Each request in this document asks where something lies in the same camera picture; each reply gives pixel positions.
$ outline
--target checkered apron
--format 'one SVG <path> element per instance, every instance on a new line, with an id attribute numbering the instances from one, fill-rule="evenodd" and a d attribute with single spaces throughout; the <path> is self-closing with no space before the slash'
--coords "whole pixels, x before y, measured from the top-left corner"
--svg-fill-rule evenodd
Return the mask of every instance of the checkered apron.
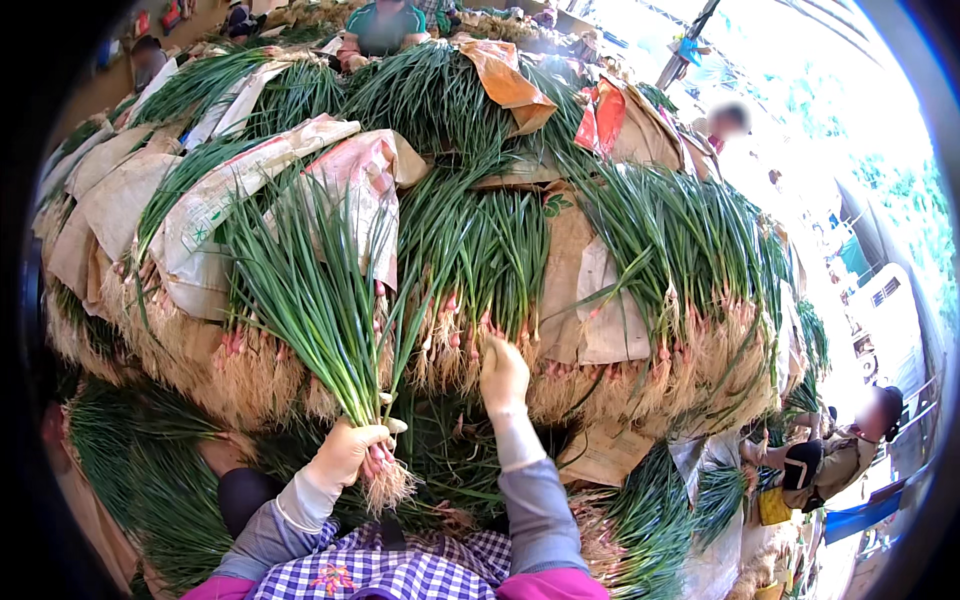
<path id="1" fill-rule="evenodd" d="M 376 523 L 330 543 L 336 532 L 328 522 L 318 543 L 329 544 L 326 550 L 274 566 L 247 598 L 494 600 L 493 589 L 510 575 L 510 539 L 492 531 L 463 542 L 408 535 L 406 550 L 383 550 Z"/>

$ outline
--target brown paper sheet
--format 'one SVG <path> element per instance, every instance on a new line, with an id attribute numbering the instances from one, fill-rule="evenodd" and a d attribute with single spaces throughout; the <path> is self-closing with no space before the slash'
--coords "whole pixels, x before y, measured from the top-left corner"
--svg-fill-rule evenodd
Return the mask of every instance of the brown paper sheet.
<path id="1" fill-rule="evenodd" d="M 603 420 L 577 433 L 560 453 L 558 463 L 573 461 L 560 469 L 560 480 L 569 483 L 575 479 L 585 479 L 619 488 L 653 444 L 653 438 L 639 435 L 617 420 Z"/>
<path id="2" fill-rule="evenodd" d="M 569 308 L 577 301 L 577 277 L 584 248 L 593 239 L 593 228 L 577 205 L 574 189 L 555 181 L 544 191 L 550 250 L 543 272 L 540 306 L 540 355 L 567 365 L 577 362 L 580 319 Z"/>

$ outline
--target gloved hand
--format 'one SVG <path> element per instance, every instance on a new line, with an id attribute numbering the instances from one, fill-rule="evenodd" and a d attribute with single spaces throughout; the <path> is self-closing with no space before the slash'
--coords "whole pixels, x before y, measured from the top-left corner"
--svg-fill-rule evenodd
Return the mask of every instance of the gloved hand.
<path id="1" fill-rule="evenodd" d="M 370 59 L 355 54 L 352 57 L 347 58 L 347 64 L 344 66 L 347 68 L 347 72 L 356 73 L 357 69 L 365 67 L 368 64 L 370 64 Z"/>
<path id="2" fill-rule="evenodd" d="M 526 362 L 515 346 L 500 338 L 487 336 L 486 346 L 480 395 L 493 424 L 500 467 L 510 472 L 546 458 L 546 452 L 527 416 Z"/>
<path id="3" fill-rule="evenodd" d="M 346 417 L 340 417 L 313 460 L 297 471 L 276 497 L 276 505 L 283 517 L 306 533 L 320 533 L 344 488 L 356 482 L 358 471 L 365 464 L 367 449 L 373 446 L 371 455 L 374 459 L 379 455 L 379 459 L 393 460 L 392 455 L 384 455 L 379 447 L 374 446 L 391 442 L 391 430 L 406 429 L 403 421 L 390 421 L 388 424 L 392 427 L 352 427 Z M 367 468 L 371 468 L 373 473 L 379 471 L 382 464 L 380 460 L 367 463 Z"/>

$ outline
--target yellow bag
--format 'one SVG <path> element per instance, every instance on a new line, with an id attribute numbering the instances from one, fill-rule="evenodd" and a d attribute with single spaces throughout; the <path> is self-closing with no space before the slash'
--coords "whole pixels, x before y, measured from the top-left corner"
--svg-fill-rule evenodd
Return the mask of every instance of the yellow bag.
<path id="1" fill-rule="evenodd" d="M 783 488 L 780 486 L 761 492 L 758 504 L 760 522 L 764 525 L 783 523 L 793 516 L 793 509 L 783 502 Z"/>

